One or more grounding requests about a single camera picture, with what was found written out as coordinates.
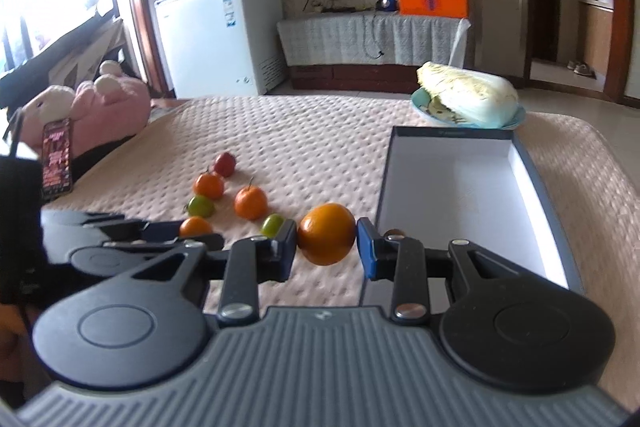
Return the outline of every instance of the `plush toy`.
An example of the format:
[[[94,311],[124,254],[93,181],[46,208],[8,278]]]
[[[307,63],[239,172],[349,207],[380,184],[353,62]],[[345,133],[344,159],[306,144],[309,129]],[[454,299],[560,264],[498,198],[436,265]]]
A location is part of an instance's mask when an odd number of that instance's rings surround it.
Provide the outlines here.
[[[139,133],[151,113],[151,98],[142,80],[123,76],[120,65],[107,60],[95,82],[82,82],[75,91],[49,86],[25,105],[21,140],[42,153],[47,123],[71,120],[71,156]]]

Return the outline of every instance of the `plate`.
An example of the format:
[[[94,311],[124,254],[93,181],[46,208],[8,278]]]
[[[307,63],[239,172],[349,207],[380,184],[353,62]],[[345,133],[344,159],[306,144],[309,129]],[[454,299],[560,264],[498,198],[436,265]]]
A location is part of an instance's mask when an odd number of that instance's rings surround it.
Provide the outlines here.
[[[433,123],[446,124],[450,127],[471,127],[482,129],[478,124],[465,120],[462,116],[455,114],[452,110],[444,107],[438,100],[431,100],[428,92],[420,88],[411,95],[411,103],[414,109],[425,120]],[[518,110],[515,116],[501,129],[511,130],[519,126],[525,119],[526,111],[524,107],[518,104]]]

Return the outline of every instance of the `orange fruit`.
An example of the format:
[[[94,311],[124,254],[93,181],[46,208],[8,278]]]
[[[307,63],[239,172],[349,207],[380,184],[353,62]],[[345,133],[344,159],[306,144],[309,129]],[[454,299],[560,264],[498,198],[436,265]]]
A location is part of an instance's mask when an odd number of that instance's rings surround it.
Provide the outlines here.
[[[207,235],[207,233],[213,233],[213,228],[209,221],[203,217],[188,217],[180,225],[180,237],[195,237],[196,235]]]
[[[356,239],[356,220],[338,203],[316,206],[300,221],[298,246],[318,266],[339,263]]]
[[[239,217],[249,221],[263,217],[269,210],[267,195],[261,188],[249,184],[236,194],[234,210]]]
[[[193,193],[210,200],[219,200],[225,192],[225,181],[215,172],[204,172],[193,182]]]

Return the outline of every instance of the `tile floor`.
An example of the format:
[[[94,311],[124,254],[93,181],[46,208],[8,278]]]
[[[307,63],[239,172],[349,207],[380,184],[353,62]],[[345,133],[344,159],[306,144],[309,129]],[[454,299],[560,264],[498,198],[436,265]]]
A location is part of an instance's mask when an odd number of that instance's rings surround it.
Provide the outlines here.
[[[552,64],[551,62],[540,62],[533,60],[531,63],[531,78],[535,80],[546,80],[554,84],[564,84],[565,86],[584,87],[585,89],[593,89],[602,92],[604,89],[604,79],[589,78],[581,76],[568,70],[560,64]]]
[[[369,98],[409,100],[408,94],[366,91],[294,90],[288,83],[278,86],[272,94],[341,94]],[[615,156],[636,186],[640,186],[640,110],[615,103],[603,102],[574,94],[543,89],[519,91],[522,104],[528,111],[551,112],[582,118],[605,137]]]

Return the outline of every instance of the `pink quilted blanket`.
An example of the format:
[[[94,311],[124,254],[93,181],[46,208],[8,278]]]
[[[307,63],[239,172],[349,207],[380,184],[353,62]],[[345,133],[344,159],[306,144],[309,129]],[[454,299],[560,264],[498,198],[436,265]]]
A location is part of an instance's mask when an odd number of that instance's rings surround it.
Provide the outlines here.
[[[87,173],[52,208],[117,210],[180,219],[191,184],[224,151],[238,172],[211,222],[228,243],[258,232],[232,211],[254,177],[273,210],[293,219],[336,201],[373,219],[391,127],[427,123],[404,100],[341,96],[203,98],[150,124]],[[600,382],[630,409],[640,406],[640,212],[638,193],[606,143],[586,122],[528,115],[518,130],[548,189],[575,255],[587,296],[612,318],[616,349]],[[357,253],[331,267],[296,256],[287,283],[260,287],[272,304],[355,305]],[[214,308],[212,283],[207,306]]]

